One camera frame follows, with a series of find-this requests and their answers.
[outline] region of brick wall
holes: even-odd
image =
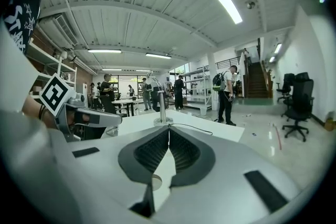
[[[37,30],[35,29],[32,35],[33,43],[45,51],[46,53],[53,55],[54,52],[54,47],[50,44],[50,42],[44,38],[44,36]],[[43,71],[44,65],[29,59],[31,64],[40,72]],[[80,68],[78,65],[75,63],[70,63],[70,60],[64,59],[63,63],[66,64],[69,67],[75,68],[77,67],[77,78],[76,78],[76,85],[82,85],[83,83],[90,85],[92,83],[92,75],[87,73],[84,69]],[[43,82],[42,81],[35,81],[34,86],[42,86]]]

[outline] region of wooden stair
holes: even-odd
[[[249,98],[268,98],[265,78],[260,63],[253,63],[249,67],[248,93]]]

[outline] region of floor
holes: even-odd
[[[262,105],[263,101],[252,101],[252,111],[255,104]],[[245,144],[270,162],[284,170],[301,189],[317,180],[325,171],[330,159],[334,157],[336,146],[336,130],[326,131],[315,120],[301,122],[300,125],[309,128],[306,135],[307,141],[303,142],[299,133],[293,132],[285,138],[286,130],[282,130],[283,125],[294,124],[293,120],[286,121],[281,118],[279,108],[274,106],[278,114],[260,114],[257,112],[242,113],[244,106],[233,107],[232,121],[237,126],[244,127],[244,133],[240,143]],[[153,110],[143,111],[144,104],[139,104],[135,115],[154,113]],[[215,120],[217,112],[208,110],[205,116],[200,115],[199,109],[185,108],[181,113],[191,114],[207,120]]]

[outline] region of security camera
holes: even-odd
[[[256,6],[256,3],[254,3],[253,1],[249,1],[246,3],[246,6],[248,9],[253,9]]]

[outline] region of backpack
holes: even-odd
[[[227,71],[225,71],[224,73],[220,73],[220,74],[217,74],[213,80],[212,80],[212,89],[216,92],[219,92],[219,91],[224,91],[225,90],[225,83],[224,83],[224,74],[226,73]]]

